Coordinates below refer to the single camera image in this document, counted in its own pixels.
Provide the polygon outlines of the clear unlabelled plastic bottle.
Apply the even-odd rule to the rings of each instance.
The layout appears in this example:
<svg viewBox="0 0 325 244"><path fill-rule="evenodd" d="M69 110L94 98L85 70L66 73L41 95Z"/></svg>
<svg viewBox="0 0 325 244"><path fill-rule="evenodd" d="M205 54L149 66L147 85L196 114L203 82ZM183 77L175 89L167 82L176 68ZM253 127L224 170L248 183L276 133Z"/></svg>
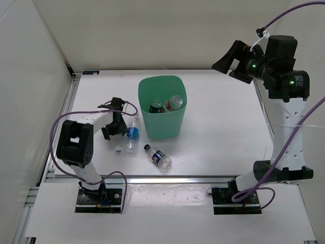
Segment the clear unlabelled plastic bottle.
<svg viewBox="0 0 325 244"><path fill-rule="evenodd" d="M121 155L126 149L127 139L126 136L121 134L111 136L111 140L109 142L109 147L113 153L116 155Z"/></svg>

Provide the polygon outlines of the black label small bottle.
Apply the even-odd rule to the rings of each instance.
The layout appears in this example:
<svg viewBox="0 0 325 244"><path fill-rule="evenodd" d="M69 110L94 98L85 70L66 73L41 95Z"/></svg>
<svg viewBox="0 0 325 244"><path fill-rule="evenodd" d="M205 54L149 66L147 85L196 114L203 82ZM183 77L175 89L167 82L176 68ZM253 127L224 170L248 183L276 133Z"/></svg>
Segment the black label small bottle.
<svg viewBox="0 0 325 244"><path fill-rule="evenodd" d="M159 100L154 100L150 103L149 113L161 113L163 103Z"/></svg>

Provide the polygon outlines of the red label red cap bottle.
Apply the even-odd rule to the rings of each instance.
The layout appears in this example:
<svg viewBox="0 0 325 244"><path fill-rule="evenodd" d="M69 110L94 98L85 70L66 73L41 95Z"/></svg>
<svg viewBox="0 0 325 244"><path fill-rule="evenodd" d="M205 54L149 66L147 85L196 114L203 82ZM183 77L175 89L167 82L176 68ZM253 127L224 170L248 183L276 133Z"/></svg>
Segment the red label red cap bottle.
<svg viewBox="0 0 325 244"><path fill-rule="evenodd" d="M169 98L162 107L162 112L173 112L180 109L183 105L183 99L180 95L174 95Z"/></svg>

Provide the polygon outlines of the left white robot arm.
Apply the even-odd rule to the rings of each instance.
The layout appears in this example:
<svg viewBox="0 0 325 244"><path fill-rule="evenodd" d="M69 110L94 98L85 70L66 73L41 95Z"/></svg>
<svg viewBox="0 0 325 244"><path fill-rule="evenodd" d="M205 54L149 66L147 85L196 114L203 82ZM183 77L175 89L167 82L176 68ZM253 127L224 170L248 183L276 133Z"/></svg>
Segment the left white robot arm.
<svg viewBox="0 0 325 244"><path fill-rule="evenodd" d="M56 149L56 157L75 172L80 187L94 203L102 203L107 196L104 180L92 163L94 135L98 131L107 141L123 136L127 127L122 112L102 110L77 121L65 120Z"/></svg>

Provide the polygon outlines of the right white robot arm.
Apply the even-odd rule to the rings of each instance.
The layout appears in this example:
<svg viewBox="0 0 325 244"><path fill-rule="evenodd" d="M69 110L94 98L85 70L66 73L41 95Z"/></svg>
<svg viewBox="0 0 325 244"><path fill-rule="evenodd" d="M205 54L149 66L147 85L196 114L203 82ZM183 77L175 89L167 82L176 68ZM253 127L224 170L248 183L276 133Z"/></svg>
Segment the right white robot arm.
<svg viewBox="0 0 325 244"><path fill-rule="evenodd" d="M258 79L268 91L273 110L273 152L269 161L256 161L253 169L235 178L228 190L233 203L240 203L247 192L265 182L312 179L303 155L301 125L310 95L310 77L294 70L298 42L292 36L271 36L266 50L236 40L212 69L250 84Z"/></svg>

